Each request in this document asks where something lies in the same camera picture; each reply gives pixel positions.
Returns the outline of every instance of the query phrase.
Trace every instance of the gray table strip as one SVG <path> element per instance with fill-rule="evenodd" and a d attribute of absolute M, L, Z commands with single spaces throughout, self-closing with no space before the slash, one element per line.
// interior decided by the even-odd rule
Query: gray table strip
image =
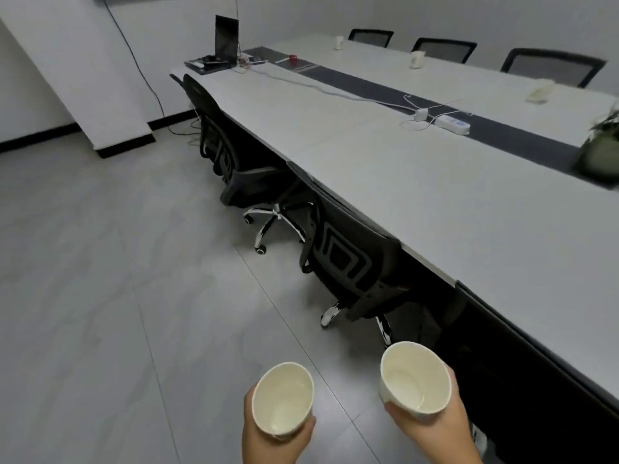
<path fill-rule="evenodd" d="M 264 60 L 272 63 L 286 59 L 287 54 L 274 51 L 268 47 L 257 47 L 250 49 L 247 53 L 257 55 Z M 298 59 L 296 62 L 286 60 L 277 64 L 286 70 L 296 71 L 302 76 L 312 78 L 329 86 L 333 86 L 342 91 L 349 92 L 361 98 L 390 102 L 410 107 L 403 96 L 408 94 L 389 88 L 387 86 L 378 85 L 376 83 L 363 80 L 346 73 L 338 72 L 320 65 L 315 65 L 315 68 L 308 68 L 308 65 L 313 65 L 310 62 Z M 421 108 L 429 108 L 438 106 L 438 102 L 430 101 L 413 94 L 410 95 L 410 100 Z M 392 108 L 408 115 L 413 115 L 412 111 L 406 109 Z M 449 106 L 437 107 L 430 110 L 432 116 L 443 114 L 445 112 L 454 112 L 454 109 Z M 454 112 L 450 114 L 464 122 L 470 124 L 470 134 L 467 138 L 479 141 L 493 148 L 498 148 L 502 151 L 510 153 L 533 163 L 546 166 L 556 171 L 564 172 L 565 174 L 573 175 L 579 179 L 589 180 L 574 174 L 572 167 L 580 153 L 578 147 L 568 145 L 561 141 L 556 141 L 535 133 L 523 131 L 510 125 L 501 124 L 500 122 L 486 119 L 480 116 L 469 116 L 464 112 Z"/>

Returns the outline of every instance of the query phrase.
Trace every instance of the hand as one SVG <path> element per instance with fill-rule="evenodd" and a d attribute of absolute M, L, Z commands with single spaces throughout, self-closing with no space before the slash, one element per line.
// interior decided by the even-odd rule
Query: hand
<path fill-rule="evenodd" d="M 391 402 L 385 410 L 406 436 L 414 439 L 434 464 L 481 464 L 468 429 L 468 418 L 458 392 L 456 375 L 449 366 L 451 399 L 445 409 L 429 423 L 418 421 Z"/>
<path fill-rule="evenodd" d="M 243 412 L 243 464 L 295 464 L 303 450 L 310 444 L 311 434 L 314 431 L 316 417 L 310 417 L 296 435 L 285 442 L 265 434 L 254 422 L 251 412 L 251 399 L 254 397 L 252 386 L 245 394 L 245 409 Z"/>

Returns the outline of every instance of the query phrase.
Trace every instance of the conference table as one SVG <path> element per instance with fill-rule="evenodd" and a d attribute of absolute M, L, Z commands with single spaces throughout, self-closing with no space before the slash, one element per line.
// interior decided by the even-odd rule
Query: conference table
<path fill-rule="evenodd" d="M 412 70 L 410 53 L 337 51 L 324 35 L 249 52 L 269 62 L 172 76 L 190 74 L 275 153 L 619 399 L 619 195 L 566 168 L 614 97 L 557 85 L 530 104 L 533 79 L 430 58 Z M 459 100 L 470 136 L 359 100 L 408 105 L 403 94 Z"/>

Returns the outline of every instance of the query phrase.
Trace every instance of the potted plant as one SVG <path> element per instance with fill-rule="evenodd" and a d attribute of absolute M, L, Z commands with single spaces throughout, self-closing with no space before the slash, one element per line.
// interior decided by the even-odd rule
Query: potted plant
<path fill-rule="evenodd" d="M 581 147 L 575 170 L 603 184 L 619 184 L 619 109 L 595 124 L 591 132 Z"/>

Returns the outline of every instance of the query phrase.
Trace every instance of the screen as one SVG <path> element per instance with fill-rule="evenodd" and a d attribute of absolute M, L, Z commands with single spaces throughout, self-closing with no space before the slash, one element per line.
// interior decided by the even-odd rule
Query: screen
<path fill-rule="evenodd" d="M 224 16 L 215 17 L 215 56 L 236 63 L 238 45 L 238 20 Z"/>

